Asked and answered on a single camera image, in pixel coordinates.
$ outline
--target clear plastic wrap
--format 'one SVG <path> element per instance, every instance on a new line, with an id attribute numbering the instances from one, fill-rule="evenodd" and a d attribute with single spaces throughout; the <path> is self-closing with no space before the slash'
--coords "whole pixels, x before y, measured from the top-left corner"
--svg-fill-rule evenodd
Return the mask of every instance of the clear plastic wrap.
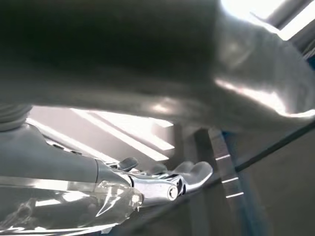
<path id="1" fill-rule="evenodd" d="M 0 177 L 0 235 L 79 235 L 121 224 L 142 203 L 136 189 Z"/>

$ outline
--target brake lever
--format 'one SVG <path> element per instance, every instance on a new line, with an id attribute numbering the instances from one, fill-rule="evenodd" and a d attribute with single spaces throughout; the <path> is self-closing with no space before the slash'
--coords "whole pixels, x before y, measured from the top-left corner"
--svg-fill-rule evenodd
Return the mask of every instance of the brake lever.
<path id="1" fill-rule="evenodd" d="M 141 207 L 149 207 L 172 202 L 179 196 L 200 189 L 212 175 L 213 169 L 208 162 L 196 165 L 184 162 L 174 171 L 160 166 L 147 172 L 114 172 L 142 193 Z"/>

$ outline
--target bolt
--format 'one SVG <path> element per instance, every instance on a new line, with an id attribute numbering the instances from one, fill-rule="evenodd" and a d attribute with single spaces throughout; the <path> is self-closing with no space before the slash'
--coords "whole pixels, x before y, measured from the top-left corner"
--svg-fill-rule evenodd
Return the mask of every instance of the bolt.
<path id="1" fill-rule="evenodd" d="M 175 186 L 171 186 L 168 189 L 168 199 L 171 201 L 174 201 L 178 197 L 178 190 Z"/>

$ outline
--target chrome brake lever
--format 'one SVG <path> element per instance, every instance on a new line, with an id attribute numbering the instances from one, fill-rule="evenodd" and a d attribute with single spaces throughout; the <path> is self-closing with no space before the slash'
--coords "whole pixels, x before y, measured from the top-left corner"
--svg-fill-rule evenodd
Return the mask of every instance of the chrome brake lever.
<path id="1" fill-rule="evenodd" d="M 114 169 L 128 172 L 137 166 L 137 161 L 133 157 L 128 157 L 119 163 L 107 163 L 107 165 Z"/>
<path id="2" fill-rule="evenodd" d="M 131 187 L 137 189 L 144 196 L 141 207 L 148 207 L 172 202 L 181 195 L 198 190 L 213 173 L 212 167 L 207 162 L 199 162 L 196 165 L 184 162 L 174 171 L 160 169 L 162 172 L 117 174 L 125 179 L 128 178 Z"/>

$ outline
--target silver metal tube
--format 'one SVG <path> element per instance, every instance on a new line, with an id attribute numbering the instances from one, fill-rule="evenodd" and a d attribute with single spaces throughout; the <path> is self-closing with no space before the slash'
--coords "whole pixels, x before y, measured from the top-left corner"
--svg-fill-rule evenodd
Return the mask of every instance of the silver metal tube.
<path id="1" fill-rule="evenodd" d="M 308 65 L 226 2 L 3 0 L 0 100 L 236 131 L 312 120 Z"/>

